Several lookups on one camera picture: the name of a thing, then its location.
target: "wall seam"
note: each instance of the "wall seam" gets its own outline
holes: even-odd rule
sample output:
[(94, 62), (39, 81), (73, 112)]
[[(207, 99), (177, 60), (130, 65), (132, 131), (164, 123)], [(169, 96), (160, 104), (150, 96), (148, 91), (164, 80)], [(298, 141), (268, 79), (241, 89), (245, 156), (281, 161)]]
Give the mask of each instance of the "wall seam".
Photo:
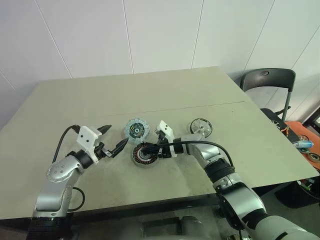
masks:
[(43, 20), (43, 22), (44, 22), (44, 25), (45, 25), (47, 31), (49, 32), (49, 35), (50, 35), (50, 37), (51, 37), (51, 39), (52, 39), (52, 41), (53, 41), (53, 44), (54, 44), (54, 46), (55, 46), (58, 54), (60, 55), (60, 57), (61, 57), (61, 59), (62, 59), (62, 62), (63, 62), (63, 64), (64, 64), (64, 67), (66, 68), (66, 70), (67, 70), (70, 78), (73, 78), (73, 77), (72, 77), (72, 74), (71, 74), (71, 72), (70, 72), (70, 70), (69, 70), (69, 68), (68, 68), (68, 66), (67, 66), (67, 63), (66, 63), (64, 57), (62, 56), (62, 54), (61, 54), (61, 52), (60, 52), (60, 50), (59, 50), (59, 48), (58, 48), (58, 45), (57, 45), (57, 43), (56, 43), (56, 41), (55, 41), (55, 38), (54, 38), (53, 34), (52, 34), (51, 31), (50, 31), (50, 28), (49, 28), (49, 26), (48, 26), (48, 24), (47, 24), (47, 21), (46, 21), (44, 15), (43, 15), (41, 9), (40, 9), (40, 6), (39, 6), (37, 0), (34, 0), (34, 3), (35, 3), (35, 5), (36, 5), (36, 7), (38, 8), (39, 13), (40, 13), (40, 15), (41, 15), (41, 18), (42, 18), (42, 20)]
[[(303, 48), (302, 52), (300, 53), (300, 55), (298, 56), (298, 58), (296, 59), (296, 61), (293, 63), (292, 67), (290, 68), (291, 70), (295, 67), (296, 63), (298, 62), (298, 60), (300, 59), (300, 57), (302, 56), (302, 54), (305, 52), (306, 48), (308, 47), (309, 43), (311, 42), (311, 40), (314, 38), (314, 36), (316, 35), (317, 31), (319, 30), (320, 25), (316, 28), (315, 32), (313, 33), (312, 37), (310, 38), (310, 40), (307, 42), (307, 44), (305, 45), (305, 47)], [(278, 92), (279, 88), (277, 88), (275, 90), (275, 92), (273, 93), (273, 95), (270, 97), (269, 101), (266, 103), (265, 107), (268, 105), (268, 103), (271, 101), (271, 99), (274, 97), (274, 95)]]
[(125, 8), (125, 1), (124, 0), (122, 0), (122, 7), (123, 7), (123, 14), (124, 14), (126, 37), (128, 39), (129, 56), (130, 56), (130, 61), (131, 61), (131, 69), (132, 69), (132, 73), (135, 74), (134, 63), (132, 61), (131, 45), (130, 45), (130, 38), (129, 38), (129, 31), (128, 31), (128, 23), (127, 23), (127, 14), (126, 14), (126, 8)]
[(197, 43), (198, 43), (198, 35), (199, 35), (199, 28), (200, 28), (201, 18), (202, 18), (202, 11), (203, 11), (203, 8), (204, 8), (204, 1), (205, 0), (202, 0), (202, 3), (201, 3), (198, 28), (196, 30), (196, 37), (195, 37), (195, 43), (194, 43), (194, 49), (193, 49), (193, 55), (192, 55), (192, 61), (191, 61), (191, 68), (192, 69), (194, 67), (194, 60), (195, 60), (195, 54), (196, 54), (196, 47), (197, 47)]
[(305, 45), (305, 47), (303, 48), (302, 52), (300, 53), (300, 55), (298, 56), (298, 58), (296, 59), (296, 61), (294, 62), (294, 64), (292, 65), (291, 69), (293, 69), (297, 62), (299, 61), (300, 57), (302, 56), (302, 54), (305, 52), (306, 48), (308, 47), (309, 43), (311, 42), (311, 40), (314, 38), (314, 36), (316, 35), (317, 31), (319, 30), (320, 25), (316, 28), (316, 30), (314, 31), (314, 33), (312, 34), (311, 38), (309, 39), (309, 41), (307, 42), (307, 44)]
[(309, 95), (317, 88), (319, 87), (320, 83), (317, 83), (317, 85), (311, 89), (311, 91), (308, 93), (308, 95), (305, 96), (305, 98), (303, 99), (303, 101), (296, 107), (296, 109), (293, 111), (293, 113), (290, 114), (290, 116), (288, 116), (287, 118), (289, 119), (295, 112), (296, 110), (304, 103), (304, 101), (309, 97)]
[(4, 78), (4, 80), (10, 85), (10, 87), (13, 90), (16, 90), (15, 86), (9, 81), (9, 79), (6, 77), (6, 75), (0, 70), (0, 75)]
[(248, 63), (249, 63), (249, 61), (250, 61), (250, 58), (251, 58), (252, 54), (253, 54), (254, 51), (255, 51), (255, 48), (256, 48), (257, 43), (258, 43), (258, 41), (259, 41), (259, 38), (260, 38), (260, 36), (261, 36), (264, 28), (265, 28), (265, 25), (266, 25), (266, 23), (267, 23), (267, 20), (268, 20), (268, 18), (269, 18), (269, 15), (270, 15), (270, 13), (271, 13), (271, 10), (272, 10), (272, 8), (274, 7), (275, 1), (276, 1), (276, 0), (273, 0), (273, 2), (272, 2), (272, 5), (271, 5), (271, 7), (270, 7), (270, 9), (269, 9), (269, 12), (268, 12), (266, 18), (265, 18), (265, 21), (264, 21), (264, 23), (263, 23), (263, 26), (262, 26), (262, 28), (261, 28), (261, 31), (260, 31), (260, 33), (259, 33), (259, 35), (258, 35), (258, 37), (257, 37), (257, 39), (256, 39), (256, 41), (255, 41), (255, 44), (254, 44), (254, 46), (253, 46), (253, 48), (252, 48), (252, 51), (251, 51), (251, 53), (250, 53), (250, 55), (249, 55), (249, 58), (248, 58), (245, 66), (244, 66), (242, 75), (244, 74), (245, 70), (247, 69), (247, 66), (248, 66)]

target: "white plastic bracket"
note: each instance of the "white plastic bracket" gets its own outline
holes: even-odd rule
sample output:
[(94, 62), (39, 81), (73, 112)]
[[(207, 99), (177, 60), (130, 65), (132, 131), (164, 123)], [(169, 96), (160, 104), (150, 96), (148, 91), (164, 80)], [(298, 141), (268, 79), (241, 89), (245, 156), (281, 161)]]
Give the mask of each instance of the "white plastic bracket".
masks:
[(80, 148), (90, 156), (95, 164), (98, 164), (99, 160), (95, 155), (95, 147), (100, 142), (100, 136), (102, 133), (94, 127), (81, 126), (76, 142)]
[[(174, 131), (165, 121), (161, 120), (159, 125), (156, 127), (157, 131), (162, 131), (165, 134), (165, 138), (168, 140), (168, 143), (173, 143), (175, 139)], [(169, 146), (170, 153), (172, 158), (176, 158), (177, 154), (175, 153), (174, 146)]]

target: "black chair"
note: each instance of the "black chair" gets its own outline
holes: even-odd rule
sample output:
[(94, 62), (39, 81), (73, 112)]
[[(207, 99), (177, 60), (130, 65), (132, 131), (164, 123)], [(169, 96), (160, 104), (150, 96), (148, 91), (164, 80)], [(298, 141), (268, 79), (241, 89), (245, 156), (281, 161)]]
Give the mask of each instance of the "black chair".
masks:
[[(261, 108), (261, 111), (273, 122), (279, 123), (279, 129), (282, 130), (287, 125), (285, 119), (287, 111), (290, 109), (289, 102), (291, 93), (295, 84), (296, 73), (291, 69), (284, 68), (261, 68), (249, 71), (244, 74), (240, 80), (240, 88), (245, 92), (249, 89), (258, 87), (278, 87), (288, 89), (284, 109), (273, 112), (268, 108)], [(290, 129), (288, 139), (294, 143), (299, 137)]]

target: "table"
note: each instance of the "table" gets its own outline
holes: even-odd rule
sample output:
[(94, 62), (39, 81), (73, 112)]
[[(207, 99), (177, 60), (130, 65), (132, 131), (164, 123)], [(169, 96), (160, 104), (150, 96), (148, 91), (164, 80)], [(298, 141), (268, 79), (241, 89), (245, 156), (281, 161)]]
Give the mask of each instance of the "table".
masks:
[[(32, 215), (37, 195), (62, 132), (72, 124), (112, 124), (103, 142), (112, 149), (132, 118), (155, 129), (167, 122), (176, 137), (188, 134), (195, 118), (212, 123), (208, 141), (224, 146), (250, 187), (290, 182), (318, 173), (219, 68), (206, 67), (135, 75), (101, 76), (40, 83), (0, 132), (0, 218)], [(58, 159), (77, 150), (69, 133)], [(155, 142), (151, 132), (147, 141)], [(80, 177), (82, 211), (214, 193), (191, 156), (162, 159), (139, 168), (128, 144), (115, 159), (102, 159)], [(80, 201), (72, 195), (71, 207)]]

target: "round electronic part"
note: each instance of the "round electronic part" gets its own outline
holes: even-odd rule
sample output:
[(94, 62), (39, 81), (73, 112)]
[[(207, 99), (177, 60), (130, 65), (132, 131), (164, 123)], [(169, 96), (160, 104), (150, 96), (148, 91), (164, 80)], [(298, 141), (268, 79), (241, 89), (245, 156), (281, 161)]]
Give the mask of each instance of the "round electronic part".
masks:
[(150, 132), (148, 123), (140, 118), (131, 119), (124, 128), (124, 134), (131, 143), (142, 143)]
[(154, 154), (146, 154), (141, 151), (143, 147), (145, 147), (145, 143), (138, 144), (132, 151), (132, 160), (135, 165), (142, 168), (151, 168), (155, 164), (157, 164), (157, 155)]
[(309, 141), (309, 138), (306, 135), (299, 135), (299, 141)]
[(190, 133), (203, 134), (207, 138), (212, 133), (212, 125), (204, 118), (196, 118), (190, 124)]
[(314, 163), (320, 163), (320, 156), (314, 152), (308, 154), (308, 159)]
[(280, 123), (278, 121), (272, 120), (271, 122), (276, 126), (277, 129), (280, 129)]

